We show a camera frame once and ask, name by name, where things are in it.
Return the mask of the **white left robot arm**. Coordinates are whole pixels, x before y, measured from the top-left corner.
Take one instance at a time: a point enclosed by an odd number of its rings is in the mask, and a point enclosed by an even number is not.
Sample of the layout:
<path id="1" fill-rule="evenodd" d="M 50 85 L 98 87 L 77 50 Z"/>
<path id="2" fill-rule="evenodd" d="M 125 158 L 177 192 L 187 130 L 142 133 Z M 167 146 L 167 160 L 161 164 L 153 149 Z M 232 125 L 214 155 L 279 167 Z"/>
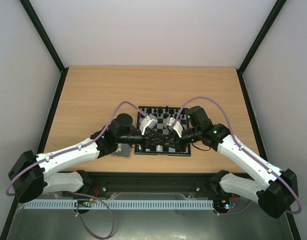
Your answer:
<path id="1" fill-rule="evenodd" d="M 8 173 L 14 195 L 19 203 L 27 203 L 43 193 L 87 190 L 91 183 L 84 171 L 62 171 L 78 163 L 110 155 L 120 144 L 144 145 L 149 140 L 146 130 L 153 128 L 157 122 L 157 118 L 150 114 L 136 129 L 132 125 L 133 118 L 121 113 L 109 126 L 72 146 L 48 153 L 23 152 Z"/>

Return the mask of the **black white chess board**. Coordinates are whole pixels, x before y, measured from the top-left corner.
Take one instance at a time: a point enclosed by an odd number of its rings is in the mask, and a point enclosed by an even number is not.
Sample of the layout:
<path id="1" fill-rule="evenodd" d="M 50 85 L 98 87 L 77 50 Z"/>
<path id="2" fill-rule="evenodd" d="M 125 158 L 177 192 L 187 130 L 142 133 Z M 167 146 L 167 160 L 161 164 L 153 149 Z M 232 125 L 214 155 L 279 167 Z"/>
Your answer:
<path id="1" fill-rule="evenodd" d="M 182 125 L 183 129 L 188 129 L 190 127 L 190 122 L 187 118 L 188 108 L 184 108 L 180 112 L 179 107 L 169 107 L 169 106 L 139 106 L 143 112 L 146 112 L 148 115 L 152 114 L 157 118 L 157 124 L 152 128 L 153 131 L 163 135 L 163 137 L 171 137 L 171 130 L 164 128 L 164 120 L 168 117 L 176 118 L 177 114 L 180 113 L 178 122 Z M 157 151 L 157 146 L 161 146 L 161 150 Z M 176 150 L 174 147 L 168 143 L 161 145 L 150 145 L 146 149 L 141 149 L 140 145 L 137 145 L 134 149 L 135 155 L 167 155 L 167 156 L 177 156 L 177 157 L 190 157 L 191 156 L 191 146 L 187 145 L 185 151 Z"/>

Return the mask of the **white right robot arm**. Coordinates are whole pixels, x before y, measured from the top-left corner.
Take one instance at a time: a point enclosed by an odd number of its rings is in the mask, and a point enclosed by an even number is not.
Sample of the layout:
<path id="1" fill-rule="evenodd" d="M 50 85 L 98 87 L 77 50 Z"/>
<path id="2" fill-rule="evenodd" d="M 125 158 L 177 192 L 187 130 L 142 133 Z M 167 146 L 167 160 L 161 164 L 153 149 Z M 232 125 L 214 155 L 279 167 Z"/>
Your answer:
<path id="1" fill-rule="evenodd" d="M 236 176 L 221 170 L 211 180 L 212 192 L 217 196 L 233 193 L 258 203 L 270 217 L 279 218 L 295 202 L 298 194 L 297 175 L 281 170 L 246 147 L 225 125 L 213 124 L 205 110 L 194 106 L 186 112 L 191 126 L 184 129 L 177 118 L 168 117 L 165 127 L 177 134 L 176 146 L 202 142 L 226 156 L 249 174 Z"/>

